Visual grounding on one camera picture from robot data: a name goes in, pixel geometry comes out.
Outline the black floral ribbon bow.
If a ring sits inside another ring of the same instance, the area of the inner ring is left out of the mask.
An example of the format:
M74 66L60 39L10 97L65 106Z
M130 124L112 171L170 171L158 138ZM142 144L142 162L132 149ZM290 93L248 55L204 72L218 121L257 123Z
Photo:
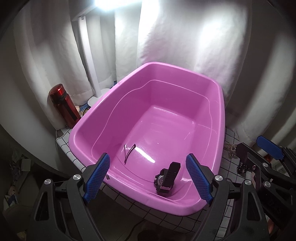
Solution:
M239 175L243 176L248 171L248 167L245 163L239 162L236 170Z

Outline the black digital wristwatch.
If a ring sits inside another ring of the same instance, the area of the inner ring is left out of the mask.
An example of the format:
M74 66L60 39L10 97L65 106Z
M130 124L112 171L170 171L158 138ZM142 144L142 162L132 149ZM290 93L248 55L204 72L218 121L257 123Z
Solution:
M180 168L181 163L171 162L168 168L161 169L160 173L154 177L154 187L158 195L169 196L172 194Z

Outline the pearl hair claw clip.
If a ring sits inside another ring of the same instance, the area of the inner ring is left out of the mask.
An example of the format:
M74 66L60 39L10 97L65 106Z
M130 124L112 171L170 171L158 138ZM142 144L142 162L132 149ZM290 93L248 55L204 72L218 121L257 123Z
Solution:
M236 156L236 147L236 144L231 144L228 142L224 143L224 149L228 152L229 158L233 158L234 156Z

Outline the pink plastic tub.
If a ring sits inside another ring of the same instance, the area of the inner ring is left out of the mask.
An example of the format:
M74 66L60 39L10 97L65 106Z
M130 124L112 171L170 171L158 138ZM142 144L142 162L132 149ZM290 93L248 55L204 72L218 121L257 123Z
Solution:
M188 216L206 202L194 190L186 156L218 173L225 138L221 86L213 79L160 62L146 63L112 87L74 126L73 155L84 165L110 156L106 184L156 210ZM126 164L124 145L136 148ZM154 177L181 163L169 196L156 193Z

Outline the red metal water bottle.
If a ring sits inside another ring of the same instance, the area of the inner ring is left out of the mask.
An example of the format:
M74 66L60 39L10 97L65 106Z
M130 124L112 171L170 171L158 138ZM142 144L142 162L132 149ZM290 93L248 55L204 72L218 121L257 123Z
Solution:
M74 105L71 97L63 87L63 84L55 85L49 91L49 97L53 102L53 105L57 112L62 116L66 125L69 128L74 128L74 126L81 119L79 111Z

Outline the white curtain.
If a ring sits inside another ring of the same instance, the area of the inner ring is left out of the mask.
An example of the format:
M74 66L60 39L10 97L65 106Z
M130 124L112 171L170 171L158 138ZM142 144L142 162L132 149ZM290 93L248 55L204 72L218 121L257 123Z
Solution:
M65 123L48 97L63 84L74 104L93 96L79 16L99 15L113 81L152 61L215 79L226 125L252 145L258 135L295 148L295 24L275 1L136 1L110 11L98 1L1 1L1 154L20 145L67 171L55 146Z

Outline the white desk lamp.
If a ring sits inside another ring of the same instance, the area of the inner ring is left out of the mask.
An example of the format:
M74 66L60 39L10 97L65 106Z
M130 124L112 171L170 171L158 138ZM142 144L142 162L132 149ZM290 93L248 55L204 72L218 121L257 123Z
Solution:
M114 84L112 65L108 61L112 52L107 50L104 44L99 15L79 16L75 22L78 25L85 68L93 89L93 96L88 100L88 105L93 106Z

